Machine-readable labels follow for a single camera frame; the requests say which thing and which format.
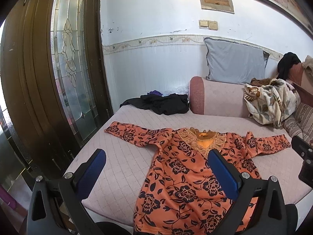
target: black clothing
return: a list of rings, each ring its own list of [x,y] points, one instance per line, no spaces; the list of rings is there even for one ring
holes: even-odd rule
[[[284,54],[283,58],[278,62],[278,79],[286,80],[288,78],[289,70],[294,64],[298,64],[301,61],[296,54],[288,52]]]
[[[124,105],[133,105],[138,109],[152,110],[157,114],[173,115],[186,113],[188,108],[188,96],[171,94],[169,96],[158,95],[142,95],[140,98],[132,98],[124,101],[120,107]]]

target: purple object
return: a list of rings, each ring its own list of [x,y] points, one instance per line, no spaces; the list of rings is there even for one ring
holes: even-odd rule
[[[157,95],[157,96],[162,96],[163,94],[161,94],[159,91],[157,90],[154,90],[154,91],[151,91],[150,93],[147,93],[147,95]]]
[[[16,200],[0,185],[0,198],[7,203],[11,209],[15,210]]]

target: floral wallpaper border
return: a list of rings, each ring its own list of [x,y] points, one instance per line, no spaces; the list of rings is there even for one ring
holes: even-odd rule
[[[230,42],[235,42],[239,44],[248,45],[255,48],[261,48],[265,52],[270,54],[270,58],[276,61],[279,61],[283,55],[274,50],[268,49],[263,46],[259,46],[253,43],[249,43],[246,41],[235,40],[225,37],[218,36],[209,36],[209,35],[163,35],[163,36],[154,36],[154,37],[146,37],[136,40],[125,41],[109,46],[102,46],[103,54],[108,55],[112,53],[117,53],[121,51],[131,50],[135,48],[146,48],[146,47],[154,47],[154,46],[166,46],[166,45],[205,45],[203,39],[206,37],[210,37],[212,39],[225,40]]]

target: silver screw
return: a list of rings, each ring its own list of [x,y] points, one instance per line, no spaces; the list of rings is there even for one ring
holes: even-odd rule
[[[271,176],[271,180],[272,180],[273,182],[277,182],[277,181],[278,181],[277,177],[275,177],[275,176]]]
[[[66,178],[66,179],[70,179],[71,177],[73,177],[73,173],[71,173],[71,172],[67,172],[64,175],[64,178]]]
[[[250,177],[248,172],[243,172],[241,175],[244,179],[248,179]]]
[[[36,182],[40,182],[41,180],[43,180],[43,177],[41,175],[39,175],[38,177],[36,177]]]

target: blue gripper pad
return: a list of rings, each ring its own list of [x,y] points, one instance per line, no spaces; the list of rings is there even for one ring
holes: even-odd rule
[[[82,177],[79,179],[76,185],[76,196],[79,201],[87,199],[94,184],[96,183],[101,171],[106,163],[106,154],[101,149],[91,164],[88,166]]]
[[[238,183],[219,156],[212,150],[208,154],[208,165],[222,187],[226,197],[235,201],[239,195]]]

